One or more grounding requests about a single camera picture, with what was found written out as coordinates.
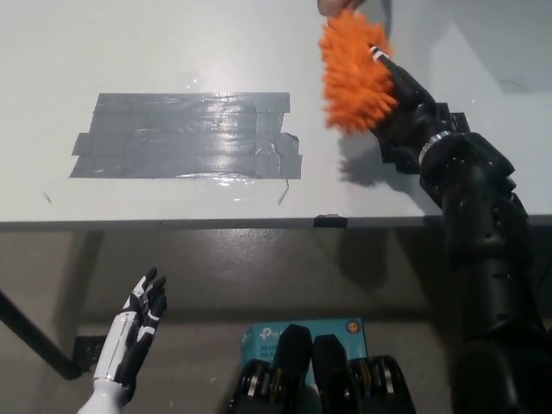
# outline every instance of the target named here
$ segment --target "blue box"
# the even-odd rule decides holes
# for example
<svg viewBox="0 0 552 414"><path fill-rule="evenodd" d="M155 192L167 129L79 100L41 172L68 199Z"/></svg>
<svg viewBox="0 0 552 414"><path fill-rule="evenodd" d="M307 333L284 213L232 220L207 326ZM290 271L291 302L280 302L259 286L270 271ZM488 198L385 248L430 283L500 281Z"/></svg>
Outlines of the blue box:
<svg viewBox="0 0 552 414"><path fill-rule="evenodd" d="M366 339L362 319L359 317L349 319L321 319L314 321L287 321L254 323L241 339L241 367L252 360L272 362L280 334L291 323L305 326L310 330L312 340L316 336L334 334L342 343L349 360L365 358L368 356ZM312 364L305 378L305 385L318 394L317 384L312 373ZM303 412L320 412L319 408L305 407Z"/></svg>

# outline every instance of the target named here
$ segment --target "duct tape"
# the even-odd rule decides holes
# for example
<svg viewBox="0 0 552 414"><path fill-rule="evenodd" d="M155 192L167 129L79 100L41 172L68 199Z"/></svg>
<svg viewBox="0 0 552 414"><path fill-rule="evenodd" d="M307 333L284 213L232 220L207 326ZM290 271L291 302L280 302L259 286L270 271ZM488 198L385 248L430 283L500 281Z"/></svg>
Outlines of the duct tape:
<svg viewBox="0 0 552 414"><path fill-rule="evenodd" d="M71 177L299 179L287 93L101 94Z"/></svg>

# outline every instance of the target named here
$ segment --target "black table leg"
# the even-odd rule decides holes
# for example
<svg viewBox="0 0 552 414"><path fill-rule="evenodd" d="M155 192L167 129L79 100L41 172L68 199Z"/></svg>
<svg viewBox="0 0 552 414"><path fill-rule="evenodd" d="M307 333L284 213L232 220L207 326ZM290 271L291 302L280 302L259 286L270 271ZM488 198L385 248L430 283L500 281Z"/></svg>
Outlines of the black table leg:
<svg viewBox="0 0 552 414"><path fill-rule="evenodd" d="M105 341L105 336L77 336L70 359L2 291L0 320L66 380L75 380L89 371L97 362Z"/></svg>

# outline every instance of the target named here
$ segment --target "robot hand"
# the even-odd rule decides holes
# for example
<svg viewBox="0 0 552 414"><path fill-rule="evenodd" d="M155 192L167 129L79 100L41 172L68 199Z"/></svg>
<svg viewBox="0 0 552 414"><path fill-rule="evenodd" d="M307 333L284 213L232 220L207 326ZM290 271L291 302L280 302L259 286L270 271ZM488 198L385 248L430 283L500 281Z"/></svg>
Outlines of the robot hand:
<svg viewBox="0 0 552 414"><path fill-rule="evenodd" d="M165 277L152 268L130 293L103 345L94 393L78 414L118 414L134 396L136 376L166 309Z"/></svg>

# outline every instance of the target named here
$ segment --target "gray floor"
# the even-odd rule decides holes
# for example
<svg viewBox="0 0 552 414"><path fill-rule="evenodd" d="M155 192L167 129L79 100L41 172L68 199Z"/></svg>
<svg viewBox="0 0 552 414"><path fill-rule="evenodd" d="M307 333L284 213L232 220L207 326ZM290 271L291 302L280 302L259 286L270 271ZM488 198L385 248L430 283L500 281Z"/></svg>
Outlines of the gray floor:
<svg viewBox="0 0 552 414"><path fill-rule="evenodd" d="M548 241L537 232L535 284ZM418 412L450 412L459 336L437 229L0 235L0 287L67 350L77 333L107 332L152 265L169 310L128 413L221 412L248 323L316 316L365 317L369 352L397 358ZM538 295L549 316L545 292L552 280ZM89 374L63 381L3 325L0 359L0 414L75 413L90 395Z"/></svg>

